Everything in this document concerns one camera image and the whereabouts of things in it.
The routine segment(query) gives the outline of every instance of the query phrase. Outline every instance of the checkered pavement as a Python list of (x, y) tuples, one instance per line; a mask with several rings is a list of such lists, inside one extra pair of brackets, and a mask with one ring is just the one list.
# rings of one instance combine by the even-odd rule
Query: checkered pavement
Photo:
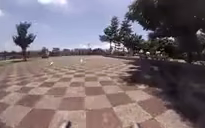
[(151, 88), (120, 79), (129, 67), (13, 65), (0, 80), (0, 119), (12, 128), (58, 128), (65, 120), (72, 128), (189, 128)]

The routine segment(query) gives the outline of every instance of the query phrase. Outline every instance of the tree trunk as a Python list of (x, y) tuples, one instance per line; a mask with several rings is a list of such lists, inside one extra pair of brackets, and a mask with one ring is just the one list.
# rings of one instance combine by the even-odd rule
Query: tree trunk
[(23, 53), (23, 60), (27, 61), (27, 54), (26, 54), (26, 49), (25, 48), (22, 49), (22, 53)]
[(111, 42), (109, 42), (110, 43), (110, 54), (111, 54), (111, 52), (112, 52), (112, 47), (111, 47)]

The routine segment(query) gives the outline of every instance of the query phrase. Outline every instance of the fence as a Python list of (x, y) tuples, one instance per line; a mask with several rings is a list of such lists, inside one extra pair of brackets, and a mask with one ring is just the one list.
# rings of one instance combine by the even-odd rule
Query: fence
[[(27, 57), (40, 57), (39, 51), (28, 51)], [(21, 52), (0, 52), (0, 60), (21, 59)]]

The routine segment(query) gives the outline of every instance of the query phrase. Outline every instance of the tree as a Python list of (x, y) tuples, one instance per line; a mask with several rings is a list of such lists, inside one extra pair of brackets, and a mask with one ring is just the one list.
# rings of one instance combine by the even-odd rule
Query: tree
[(60, 56), (61, 54), (60, 48), (53, 48), (51, 53), (52, 56)]
[(118, 36), (118, 29), (119, 27), (119, 21), (116, 16), (112, 17), (111, 24), (104, 29), (104, 35), (100, 35), (100, 41), (101, 42), (109, 42), (110, 43), (110, 52), (112, 51), (112, 43), (117, 43), (119, 41)]
[(154, 38), (175, 37), (182, 51), (201, 51), (196, 32), (205, 33), (205, 0), (136, 0), (127, 15)]
[(13, 41), (16, 45), (20, 46), (22, 49), (23, 59), (27, 60), (26, 51), (27, 48), (36, 38), (33, 33), (28, 34), (28, 29), (31, 27), (31, 23), (20, 22), (16, 25), (17, 35), (13, 36)]
[(130, 20), (128, 20), (127, 18), (125, 18), (122, 21), (121, 27), (120, 27), (120, 31), (119, 31), (119, 39), (120, 42), (127, 48), (128, 44), (127, 42), (129, 41), (129, 39), (131, 38), (132, 35), (132, 25), (130, 24)]

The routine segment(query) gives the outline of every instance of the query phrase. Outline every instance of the palm tree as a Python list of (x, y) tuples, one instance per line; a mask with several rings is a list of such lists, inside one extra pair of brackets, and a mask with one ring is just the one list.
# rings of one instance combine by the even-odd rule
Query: palm tree
[(17, 35), (13, 36), (13, 41), (16, 45), (20, 46), (22, 49), (23, 59), (27, 60), (26, 51), (27, 48), (36, 38), (33, 33), (28, 34), (28, 29), (31, 27), (31, 23), (20, 22), (16, 25)]

